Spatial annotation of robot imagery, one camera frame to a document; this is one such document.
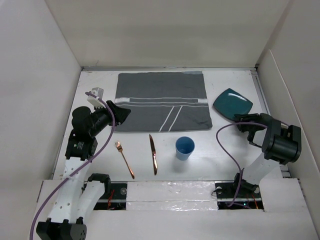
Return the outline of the teal square plate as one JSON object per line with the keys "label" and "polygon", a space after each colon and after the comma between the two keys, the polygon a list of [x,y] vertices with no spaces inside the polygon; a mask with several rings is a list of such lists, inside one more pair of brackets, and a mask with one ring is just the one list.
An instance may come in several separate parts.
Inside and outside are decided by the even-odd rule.
{"label": "teal square plate", "polygon": [[247,115],[253,103],[237,91],[228,88],[215,99],[213,107],[224,118],[233,121],[235,115]]}

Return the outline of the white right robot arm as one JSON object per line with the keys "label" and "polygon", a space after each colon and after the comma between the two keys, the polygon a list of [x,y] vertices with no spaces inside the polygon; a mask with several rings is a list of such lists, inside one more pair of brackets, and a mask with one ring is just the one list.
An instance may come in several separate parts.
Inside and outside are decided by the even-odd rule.
{"label": "white right robot arm", "polygon": [[261,148],[259,157],[237,173],[231,191],[237,197],[252,194],[260,181],[274,168],[296,162],[302,152],[299,126],[282,126],[282,122],[265,113],[235,114],[238,130],[247,132],[250,145]]}

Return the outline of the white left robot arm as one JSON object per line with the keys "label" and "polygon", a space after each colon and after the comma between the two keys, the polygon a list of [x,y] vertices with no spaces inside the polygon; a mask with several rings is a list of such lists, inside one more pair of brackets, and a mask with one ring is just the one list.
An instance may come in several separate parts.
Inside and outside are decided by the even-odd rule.
{"label": "white left robot arm", "polygon": [[111,100],[97,101],[94,111],[80,106],[72,112],[72,131],[65,152],[62,182],[53,191],[57,195],[45,221],[33,222],[32,228],[42,240],[84,240],[86,220],[100,198],[111,194],[109,175],[93,173],[86,179],[92,160],[101,153],[96,150],[96,136],[107,126],[114,129],[131,113]]}

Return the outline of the grey striped placemat cloth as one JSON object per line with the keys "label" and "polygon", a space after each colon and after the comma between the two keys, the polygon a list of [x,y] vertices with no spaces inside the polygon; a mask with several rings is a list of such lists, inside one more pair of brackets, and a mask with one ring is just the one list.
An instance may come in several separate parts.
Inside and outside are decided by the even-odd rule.
{"label": "grey striped placemat cloth", "polygon": [[213,126],[201,71],[120,73],[115,104],[131,110],[117,132],[190,132]]}

